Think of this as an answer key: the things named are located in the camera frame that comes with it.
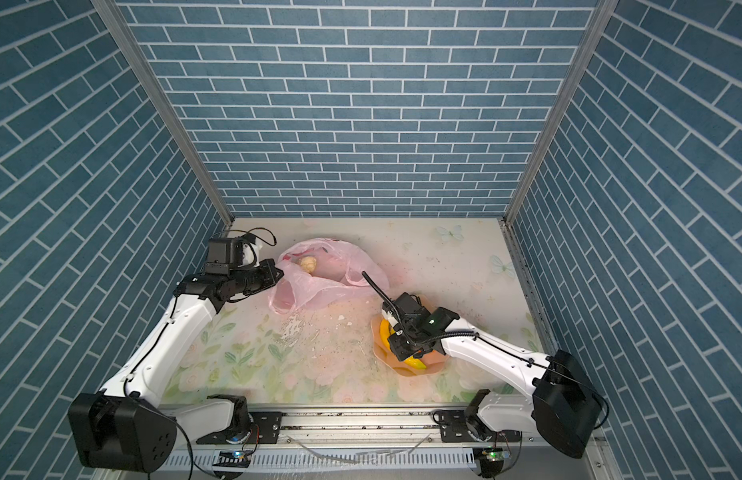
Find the yellow fake banana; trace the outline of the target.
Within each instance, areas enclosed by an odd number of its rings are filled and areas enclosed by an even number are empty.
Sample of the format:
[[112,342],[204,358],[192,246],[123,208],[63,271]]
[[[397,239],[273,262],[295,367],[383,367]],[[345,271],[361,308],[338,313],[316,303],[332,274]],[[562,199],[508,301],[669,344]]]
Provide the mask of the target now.
[[[394,333],[394,329],[386,319],[382,319],[379,327],[380,340],[382,345],[388,350],[392,351],[390,344],[390,336]],[[427,366],[420,359],[413,356],[409,356],[403,360],[403,363],[418,370],[426,370]]]

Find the pink plastic bag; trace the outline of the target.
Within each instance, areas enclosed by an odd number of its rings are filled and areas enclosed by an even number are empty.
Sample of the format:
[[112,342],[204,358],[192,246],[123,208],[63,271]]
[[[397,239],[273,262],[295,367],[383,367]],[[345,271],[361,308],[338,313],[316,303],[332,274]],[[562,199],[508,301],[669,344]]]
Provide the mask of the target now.
[[[314,256],[313,274],[298,265],[303,256]],[[387,274],[360,247],[333,238],[314,238],[294,244],[276,261],[284,277],[268,295],[269,308],[279,315],[322,309],[333,302],[374,296],[376,286],[390,287]]]

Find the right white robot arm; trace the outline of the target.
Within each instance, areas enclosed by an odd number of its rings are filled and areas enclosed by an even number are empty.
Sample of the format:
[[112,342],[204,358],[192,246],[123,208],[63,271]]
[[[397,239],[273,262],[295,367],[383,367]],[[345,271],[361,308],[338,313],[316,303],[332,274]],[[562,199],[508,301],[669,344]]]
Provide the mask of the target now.
[[392,327],[388,341],[397,359],[436,351],[481,368],[523,396],[512,405],[492,391],[478,394],[472,404],[481,427],[492,432],[535,430],[564,455],[584,455],[600,427],[605,400],[570,353],[547,355],[513,345],[442,307],[429,312],[416,304],[404,310],[385,301],[382,315]]

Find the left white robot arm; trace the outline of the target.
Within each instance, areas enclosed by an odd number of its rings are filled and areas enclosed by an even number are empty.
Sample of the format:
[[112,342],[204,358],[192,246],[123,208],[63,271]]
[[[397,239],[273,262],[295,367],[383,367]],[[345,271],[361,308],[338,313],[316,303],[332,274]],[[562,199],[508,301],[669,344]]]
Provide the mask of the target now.
[[94,393],[81,393],[67,418],[81,464],[151,474],[177,441],[243,444],[256,429],[243,396],[217,394],[194,407],[164,413],[163,394],[199,333],[232,299],[274,287],[284,276],[274,261],[223,273],[184,277],[158,325],[124,366]]

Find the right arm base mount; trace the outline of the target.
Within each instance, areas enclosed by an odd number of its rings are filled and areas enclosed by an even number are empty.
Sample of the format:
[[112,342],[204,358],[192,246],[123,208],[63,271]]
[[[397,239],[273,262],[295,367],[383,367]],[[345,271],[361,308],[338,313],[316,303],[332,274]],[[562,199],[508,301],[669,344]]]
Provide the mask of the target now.
[[522,439],[520,431],[495,432],[484,425],[476,415],[467,415],[462,410],[436,409],[430,416],[439,430],[443,443],[515,443]]

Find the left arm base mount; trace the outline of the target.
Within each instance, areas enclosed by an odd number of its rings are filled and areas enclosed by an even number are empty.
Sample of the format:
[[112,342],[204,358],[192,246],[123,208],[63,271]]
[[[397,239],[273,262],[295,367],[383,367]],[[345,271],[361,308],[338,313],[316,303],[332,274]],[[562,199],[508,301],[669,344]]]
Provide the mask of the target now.
[[195,441],[198,445],[275,445],[278,442],[283,413],[260,411],[248,414],[238,426],[207,434]]

